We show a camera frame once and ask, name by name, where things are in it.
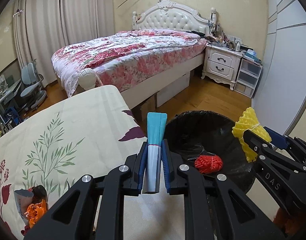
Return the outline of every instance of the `bed post knob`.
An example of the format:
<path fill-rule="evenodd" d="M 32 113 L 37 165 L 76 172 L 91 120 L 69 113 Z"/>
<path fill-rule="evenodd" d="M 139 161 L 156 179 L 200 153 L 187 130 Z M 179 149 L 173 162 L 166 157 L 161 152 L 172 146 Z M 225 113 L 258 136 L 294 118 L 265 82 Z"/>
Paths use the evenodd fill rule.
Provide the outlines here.
<path fill-rule="evenodd" d="M 137 12 L 133 12 L 132 14 L 132 30 L 136 30 Z"/>
<path fill-rule="evenodd" d="M 95 88 L 96 73 L 91 68 L 85 68 L 78 74 L 78 83 L 85 90 Z"/>

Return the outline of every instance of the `red rope bundle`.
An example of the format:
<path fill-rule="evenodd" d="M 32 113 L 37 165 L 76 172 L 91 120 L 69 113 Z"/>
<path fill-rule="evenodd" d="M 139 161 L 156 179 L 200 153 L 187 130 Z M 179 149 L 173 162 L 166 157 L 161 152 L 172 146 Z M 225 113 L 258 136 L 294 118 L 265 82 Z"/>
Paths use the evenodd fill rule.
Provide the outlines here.
<path fill-rule="evenodd" d="M 222 159 L 217 155 L 201 155 L 195 160 L 195 168 L 202 174 L 220 171 L 223 167 Z"/>

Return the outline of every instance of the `black trash bag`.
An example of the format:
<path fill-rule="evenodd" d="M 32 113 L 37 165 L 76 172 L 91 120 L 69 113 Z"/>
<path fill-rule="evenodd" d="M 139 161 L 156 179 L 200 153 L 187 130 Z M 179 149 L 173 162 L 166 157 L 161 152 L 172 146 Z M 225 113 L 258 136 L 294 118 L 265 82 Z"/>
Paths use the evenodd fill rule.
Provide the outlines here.
<path fill-rule="evenodd" d="M 188 111 L 176 116 L 165 128 L 164 138 L 170 151 L 182 156 L 185 164 L 194 167 L 200 155 L 218 155 L 223 168 L 218 173 L 228 176 L 241 190 L 247 193 L 255 181 L 240 142 L 232 134 L 235 123 L 212 111 Z"/>

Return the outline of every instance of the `bed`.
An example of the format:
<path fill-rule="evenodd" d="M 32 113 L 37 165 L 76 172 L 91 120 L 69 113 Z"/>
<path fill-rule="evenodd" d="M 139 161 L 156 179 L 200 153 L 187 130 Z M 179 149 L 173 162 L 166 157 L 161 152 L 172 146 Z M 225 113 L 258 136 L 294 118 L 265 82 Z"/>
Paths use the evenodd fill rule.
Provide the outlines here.
<path fill-rule="evenodd" d="M 104 42 L 112 41 L 117 45 L 119 43 L 117 38 L 126 39 L 131 45 L 136 45 L 129 41 L 130 36 L 142 35 L 141 37 L 144 38 L 145 33 L 152 33 L 153 31 L 160 38 L 162 38 L 160 33 L 167 30 L 179 32 L 194 30 L 207 33 L 208 19 L 200 17 L 196 10 L 188 6 L 169 0 L 162 0 L 142 13 L 139 20 L 135 21 L 133 18 L 133 29 L 135 30 L 133 32 L 117 33 L 110 37 L 97 39 L 96 49 L 99 46 L 105 46 Z M 176 32 L 171 35 L 167 33 L 164 37 L 172 35 L 173 37 L 176 36 Z M 199 39 L 199 36 L 194 36 L 195 34 L 187 33 L 186 35 L 187 37 L 195 38 L 196 42 L 194 44 L 186 43 L 171 46 L 173 41 L 169 41 L 168 44 L 161 43 L 160 47 L 149 47 L 144 50 L 135 48 L 135 50 L 131 51 L 131 54 L 122 55 L 104 63 L 102 61 L 87 62 L 90 58 L 84 58 L 88 52 L 81 51 L 86 47 L 93 48 L 93 41 L 75 44 L 62 48 L 62 51 L 53 55 L 53 68 L 59 84 L 64 87 L 69 97 L 102 84 L 112 84 L 119 89 L 128 107 L 133 108 L 204 63 L 204 49 L 207 41 Z M 63 60 L 63 51 L 70 52 L 69 60 Z M 86 64 L 76 65 L 77 58 L 74 53 L 84 53 L 81 58 L 85 59 L 83 63 Z M 170 55 L 175 60 L 168 62 L 165 60 L 165 55 Z M 138 68 L 138 62 L 141 59 L 146 60 L 146 68 L 142 70 Z"/>

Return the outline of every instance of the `floral bedspread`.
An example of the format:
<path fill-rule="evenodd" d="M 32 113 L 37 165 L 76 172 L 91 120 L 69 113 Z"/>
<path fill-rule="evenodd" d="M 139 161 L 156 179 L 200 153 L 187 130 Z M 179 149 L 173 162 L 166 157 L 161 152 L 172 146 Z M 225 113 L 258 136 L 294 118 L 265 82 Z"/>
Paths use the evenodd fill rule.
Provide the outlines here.
<path fill-rule="evenodd" d="M 64 47 L 52 56 L 53 68 L 68 96 L 78 86 L 78 74 L 93 68 L 97 86 L 114 85 L 120 92 L 189 60 L 205 49 L 206 40 L 174 30 L 121 32 Z"/>

